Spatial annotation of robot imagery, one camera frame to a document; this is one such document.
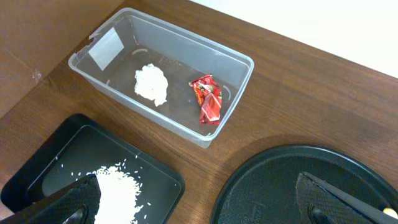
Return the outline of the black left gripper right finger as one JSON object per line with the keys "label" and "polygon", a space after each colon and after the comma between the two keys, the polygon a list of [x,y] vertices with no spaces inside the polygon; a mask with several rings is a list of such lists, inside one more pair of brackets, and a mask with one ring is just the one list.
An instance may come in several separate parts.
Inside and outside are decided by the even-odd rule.
{"label": "black left gripper right finger", "polygon": [[296,201],[302,223],[397,224],[392,217],[308,172],[296,181]]}

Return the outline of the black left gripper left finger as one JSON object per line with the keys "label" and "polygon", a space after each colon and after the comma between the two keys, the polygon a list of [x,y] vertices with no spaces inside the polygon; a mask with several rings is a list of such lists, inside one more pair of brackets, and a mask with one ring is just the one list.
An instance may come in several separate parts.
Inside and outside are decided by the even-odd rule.
{"label": "black left gripper left finger", "polygon": [[89,174],[1,220],[1,223],[94,223],[100,207],[100,198],[98,180],[94,174]]}

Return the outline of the cooked rice pile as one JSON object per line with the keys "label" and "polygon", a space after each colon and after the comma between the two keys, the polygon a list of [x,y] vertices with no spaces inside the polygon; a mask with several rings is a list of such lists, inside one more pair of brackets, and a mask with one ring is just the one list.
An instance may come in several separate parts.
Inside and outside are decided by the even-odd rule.
{"label": "cooked rice pile", "polygon": [[136,215],[144,207],[151,206],[150,202],[138,201],[142,194],[143,183],[140,176],[133,176],[127,171],[127,160],[115,163],[112,166],[100,166],[88,172],[71,171],[70,175],[78,180],[84,175],[96,176],[101,197],[99,209],[94,216],[95,224],[133,223],[138,224]]}

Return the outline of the yellow plastic spoon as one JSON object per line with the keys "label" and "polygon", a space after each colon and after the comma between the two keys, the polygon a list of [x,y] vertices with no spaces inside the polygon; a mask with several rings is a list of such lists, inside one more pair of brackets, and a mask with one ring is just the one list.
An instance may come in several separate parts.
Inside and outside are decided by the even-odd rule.
{"label": "yellow plastic spoon", "polygon": [[393,210],[392,208],[385,208],[383,210],[383,213],[385,213],[386,215],[389,215],[390,217],[393,217],[395,219],[398,219],[398,214],[395,210]]}

